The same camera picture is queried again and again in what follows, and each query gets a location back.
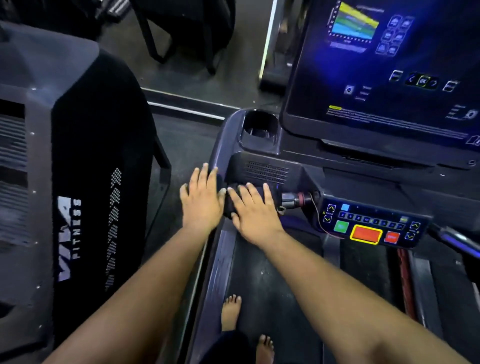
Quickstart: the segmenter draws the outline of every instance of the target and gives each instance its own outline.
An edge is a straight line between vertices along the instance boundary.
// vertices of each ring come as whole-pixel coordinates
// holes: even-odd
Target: chair leg
[[[147,45],[148,53],[150,57],[154,60],[164,63],[165,58],[160,56],[156,50],[155,41],[153,39],[152,31],[150,30],[150,25],[148,24],[147,18],[143,15],[142,11],[136,6],[134,1],[131,1],[133,10],[135,11],[135,15],[138,19],[138,24],[140,25],[140,29],[142,31],[142,35],[144,36],[145,43]]]
[[[204,52],[205,52],[205,63],[207,66],[208,73],[214,75],[216,73],[215,66],[213,64],[213,42],[212,42],[212,29],[208,24],[204,24]]]

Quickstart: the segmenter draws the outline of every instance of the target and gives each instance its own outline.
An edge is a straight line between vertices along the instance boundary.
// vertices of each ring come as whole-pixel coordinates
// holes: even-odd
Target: black pants
[[[224,331],[200,364],[254,364],[255,352],[240,331]]]

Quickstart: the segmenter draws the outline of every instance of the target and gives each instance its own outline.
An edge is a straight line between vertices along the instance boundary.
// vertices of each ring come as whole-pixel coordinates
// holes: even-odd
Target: black chair
[[[169,33],[173,45],[197,50],[208,72],[215,74],[214,57],[233,35],[235,0],[131,0],[131,3],[153,59],[163,63],[171,52],[158,54],[147,19]]]

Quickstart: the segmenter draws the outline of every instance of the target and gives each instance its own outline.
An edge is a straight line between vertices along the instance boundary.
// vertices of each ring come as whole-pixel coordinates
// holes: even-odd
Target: hand
[[[238,212],[238,215],[232,212],[233,225],[246,240],[262,248],[278,234],[285,233],[268,184],[264,183],[265,203],[253,184],[247,183],[247,187],[240,186],[239,190],[241,198],[231,187],[228,193]]]
[[[183,227],[205,238],[220,222],[225,204],[225,188],[216,191],[216,173],[217,167],[207,177],[208,163],[204,163],[201,171],[193,171],[188,191],[187,184],[180,188]]]

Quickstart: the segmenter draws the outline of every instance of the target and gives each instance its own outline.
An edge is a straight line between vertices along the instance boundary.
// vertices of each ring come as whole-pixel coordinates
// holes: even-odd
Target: treadmill console
[[[414,248],[432,217],[387,210],[336,197],[324,197],[319,208],[321,228],[339,238],[373,245]]]

